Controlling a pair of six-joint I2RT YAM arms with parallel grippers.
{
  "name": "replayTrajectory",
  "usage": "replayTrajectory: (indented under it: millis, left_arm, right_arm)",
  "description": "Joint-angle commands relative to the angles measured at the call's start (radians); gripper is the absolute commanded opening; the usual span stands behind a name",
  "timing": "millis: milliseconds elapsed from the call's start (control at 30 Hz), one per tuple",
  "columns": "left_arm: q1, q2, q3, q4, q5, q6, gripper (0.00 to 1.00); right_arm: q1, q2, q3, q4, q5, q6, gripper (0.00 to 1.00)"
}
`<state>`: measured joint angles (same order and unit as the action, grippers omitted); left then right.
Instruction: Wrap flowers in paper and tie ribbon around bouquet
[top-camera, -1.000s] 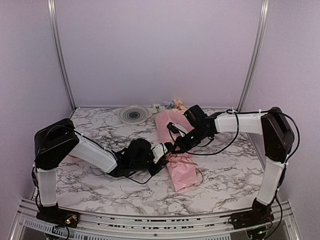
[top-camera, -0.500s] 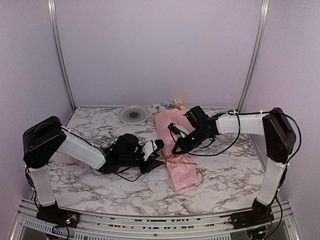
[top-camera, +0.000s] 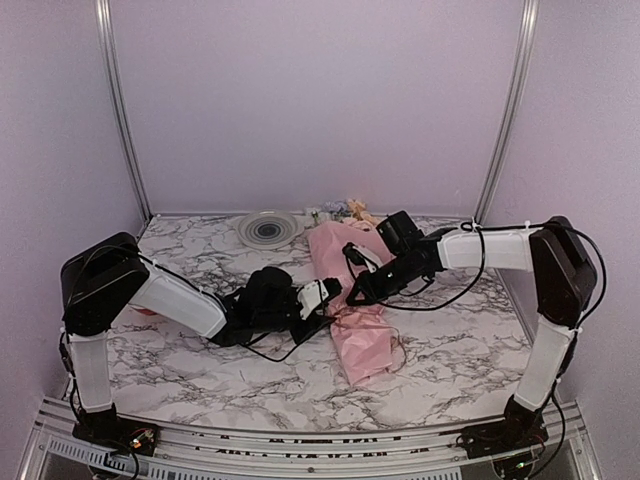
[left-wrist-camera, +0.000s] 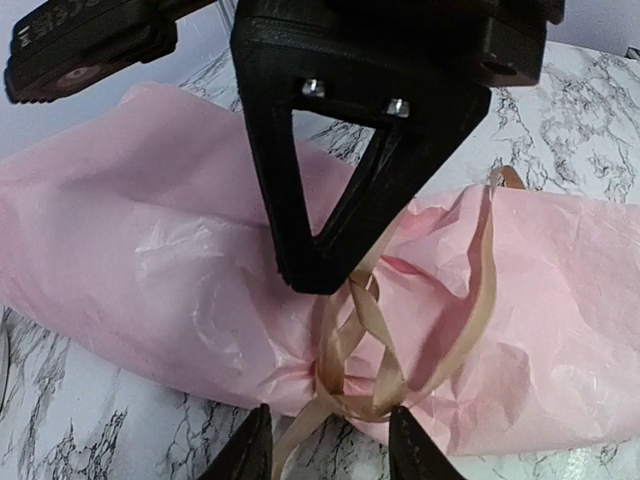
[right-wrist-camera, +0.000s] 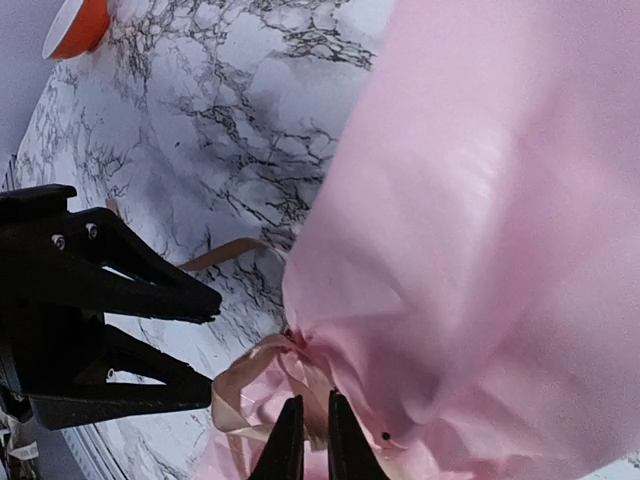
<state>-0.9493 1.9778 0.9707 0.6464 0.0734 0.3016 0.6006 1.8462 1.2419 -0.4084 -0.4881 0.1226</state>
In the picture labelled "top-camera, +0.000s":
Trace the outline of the blue fake flower stem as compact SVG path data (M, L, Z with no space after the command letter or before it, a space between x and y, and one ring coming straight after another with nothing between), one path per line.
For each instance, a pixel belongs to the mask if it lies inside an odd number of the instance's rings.
M320 205L306 207L304 213L311 217L316 224L328 221L341 221L343 218L351 215L346 200L326 201Z

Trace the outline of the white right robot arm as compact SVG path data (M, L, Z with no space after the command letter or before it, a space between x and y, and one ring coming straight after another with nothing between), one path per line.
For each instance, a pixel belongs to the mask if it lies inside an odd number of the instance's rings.
M583 324L604 300L608 275L597 244L564 216L542 223L486 227L474 221L424 233L405 211L376 228L392 255L379 265L361 247L347 244L349 266L359 265L346 302L350 306L386 305L411 282L432 283L440 272L493 270L517 310L516 278L528 277L537 327L519 384L495 430L506 448L515 448L534 431L531 414L542 410L570 365Z

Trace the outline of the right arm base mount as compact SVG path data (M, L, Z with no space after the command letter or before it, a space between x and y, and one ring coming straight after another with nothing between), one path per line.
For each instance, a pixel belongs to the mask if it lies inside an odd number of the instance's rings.
M464 427L456 438L469 459L542 445L549 439L542 409L529 410L511 396L502 420Z

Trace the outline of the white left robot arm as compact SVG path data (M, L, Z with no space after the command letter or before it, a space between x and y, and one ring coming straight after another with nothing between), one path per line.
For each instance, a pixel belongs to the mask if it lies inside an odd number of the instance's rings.
M220 297L143 256L134 237L117 233L66 261L60 272L66 363L86 426L106 445L125 438L113 413L107 333L127 308L171 320L220 347L251 347L287 332L301 345L328 326L329 303L342 291L335 278L294 285L277 267L253 272L245 286Z

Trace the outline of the beige raffia ribbon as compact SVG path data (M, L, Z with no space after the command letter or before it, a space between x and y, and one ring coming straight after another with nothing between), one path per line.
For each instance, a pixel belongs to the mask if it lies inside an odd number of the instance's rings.
M350 384L382 373L396 373L407 362L399 330L380 309L344 307L334 313L331 338Z

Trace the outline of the pink wrapping paper sheet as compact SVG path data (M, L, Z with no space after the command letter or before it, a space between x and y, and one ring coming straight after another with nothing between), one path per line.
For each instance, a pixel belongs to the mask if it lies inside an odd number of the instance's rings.
M374 231L329 221L311 229L307 236L312 265L318 279L336 278L342 293L330 302L335 317L330 327L338 358L350 385L357 385L392 367L392 329L379 305L350 307L346 296L354 286L353 275L361 267L347 266L342 248L349 242L368 249L384 264L392 259L383 241Z

